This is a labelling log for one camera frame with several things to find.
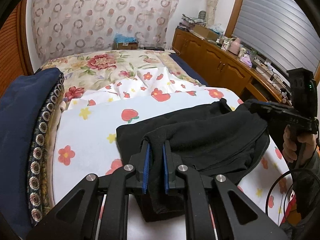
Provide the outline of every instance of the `red flower print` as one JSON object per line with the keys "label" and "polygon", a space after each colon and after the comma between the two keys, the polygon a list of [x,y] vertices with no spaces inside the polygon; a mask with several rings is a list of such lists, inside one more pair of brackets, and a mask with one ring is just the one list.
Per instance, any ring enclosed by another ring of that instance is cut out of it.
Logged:
{"label": "red flower print", "polygon": [[286,193],[287,192],[287,179],[286,178],[282,178],[280,181],[279,181],[279,186],[280,186],[280,193],[283,194],[283,193]]}
{"label": "red flower print", "polygon": [[82,97],[84,93],[84,88],[76,88],[76,87],[71,87],[69,88],[69,91],[65,93],[65,97],[68,98],[68,101],[74,98],[80,98]]}
{"label": "red flower print", "polygon": [[150,72],[148,72],[147,74],[143,75],[143,79],[144,80],[150,80],[152,78],[152,75],[150,74]]}
{"label": "red flower print", "polygon": [[187,91],[186,93],[188,93],[191,96],[196,96],[196,92],[195,91]]}
{"label": "red flower print", "polygon": [[96,102],[92,99],[88,100],[88,104],[87,106],[95,106],[96,105]]}
{"label": "red flower print", "polygon": [[276,155],[281,160],[282,159],[282,154],[281,154],[280,150],[277,147],[275,147],[275,151],[276,151]]}
{"label": "red flower print", "polygon": [[218,98],[220,100],[224,96],[222,92],[216,89],[206,89],[206,90],[209,91],[209,96],[211,96],[212,98]]}
{"label": "red flower print", "polygon": [[274,205],[275,205],[274,204],[274,197],[273,197],[273,195],[271,195],[269,198],[269,201],[268,201],[268,206],[269,206],[269,208],[273,208]]}
{"label": "red flower print", "polygon": [[112,174],[116,169],[122,167],[122,161],[120,159],[115,159],[112,163],[111,163],[111,167],[110,170],[108,170],[106,172],[106,175]]}
{"label": "red flower print", "polygon": [[69,166],[71,158],[76,156],[75,152],[71,150],[70,145],[67,145],[66,147],[60,149],[58,153],[58,161],[66,166]]}
{"label": "red flower print", "polygon": [[123,92],[124,93],[124,98],[130,98],[130,94],[127,92]]}
{"label": "red flower print", "polygon": [[120,71],[120,75],[125,76],[125,77],[130,77],[130,74],[127,71]]}
{"label": "red flower print", "polygon": [[170,98],[170,94],[163,94],[162,90],[159,90],[158,88],[155,88],[151,92],[151,96],[157,100],[158,102],[164,102],[167,101]]}
{"label": "red flower print", "polygon": [[131,123],[133,119],[139,119],[138,112],[133,109],[124,109],[121,113],[123,121]]}
{"label": "red flower print", "polygon": [[268,161],[265,157],[262,157],[261,164],[262,164],[263,168],[265,168],[266,170],[268,169]]}
{"label": "red flower print", "polygon": [[243,189],[240,187],[240,186],[237,186],[238,187],[238,189],[242,192],[242,193],[244,193],[243,192]]}
{"label": "red flower print", "polygon": [[157,76],[157,80],[160,80],[163,78],[163,74],[160,74],[159,76]]}
{"label": "red flower print", "polygon": [[115,64],[115,58],[111,55],[108,54],[102,54],[102,55],[95,55],[93,58],[87,61],[87,66],[92,69],[106,69],[106,68],[116,68],[116,65],[111,65]]}
{"label": "red flower print", "polygon": [[162,94],[162,90],[159,90],[158,88],[155,88],[152,92],[151,95],[161,95]]}

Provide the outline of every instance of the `white wall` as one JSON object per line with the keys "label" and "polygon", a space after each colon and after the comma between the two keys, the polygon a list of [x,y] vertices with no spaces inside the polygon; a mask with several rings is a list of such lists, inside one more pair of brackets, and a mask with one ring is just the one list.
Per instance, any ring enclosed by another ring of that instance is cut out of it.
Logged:
{"label": "white wall", "polygon": [[166,35],[167,48],[170,48],[172,45],[172,40],[174,36],[175,29],[179,22],[181,21],[182,14],[198,17],[200,11],[205,11],[206,0],[179,0],[179,4],[175,12],[172,14],[169,23],[168,30]]}
{"label": "white wall", "polygon": [[226,30],[233,6],[236,0],[219,0],[217,4],[214,23],[221,23],[221,28]]}
{"label": "white wall", "polygon": [[27,0],[26,5],[26,33],[27,44],[33,71],[36,72],[41,67],[40,59],[36,52],[36,46],[32,34],[32,0]]}

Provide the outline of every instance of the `floral bedsheet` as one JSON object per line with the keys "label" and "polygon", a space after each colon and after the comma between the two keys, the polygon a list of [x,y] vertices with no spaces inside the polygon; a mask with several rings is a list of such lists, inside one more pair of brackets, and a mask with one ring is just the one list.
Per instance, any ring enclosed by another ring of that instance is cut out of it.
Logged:
{"label": "floral bedsheet", "polygon": [[133,79],[138,70],[167,67],[179,79],[201,85],[171,58],[154,50],[111,50],[82,53],[50,60],[42,70],[57,67],[65,81],[64,101],[81,98],[86,90],[99,90],[123,78]]}

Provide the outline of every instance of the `navy blue blanket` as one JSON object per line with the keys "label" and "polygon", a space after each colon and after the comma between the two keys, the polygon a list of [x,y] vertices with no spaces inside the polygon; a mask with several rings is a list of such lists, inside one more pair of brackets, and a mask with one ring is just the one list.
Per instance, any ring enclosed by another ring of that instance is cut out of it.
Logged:
{"label": "navy blue blanket", "polygon": [[170,57],[192,78],[198,80],[201,84],[208,86],[208,83],[200,76],[196,71],[194,71],[182,58],[177,54],[172,53]]}
{"label": "navy blue blanket", "polygon": [[23,239],[31,229],[26,173],[33,129],[60,74],[58,68],[50,68],[19,76],[0,98],[0,212]]}

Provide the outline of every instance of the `cabinet handle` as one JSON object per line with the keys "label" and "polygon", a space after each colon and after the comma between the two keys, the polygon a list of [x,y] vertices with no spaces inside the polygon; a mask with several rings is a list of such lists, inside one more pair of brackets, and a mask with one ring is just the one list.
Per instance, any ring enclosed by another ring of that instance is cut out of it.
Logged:
{"label": "cabinet handle", "polygon": [[222,65],[222,68],[220,69],[220,72],[222,71],[222,69],[224,68],[225,64]]}

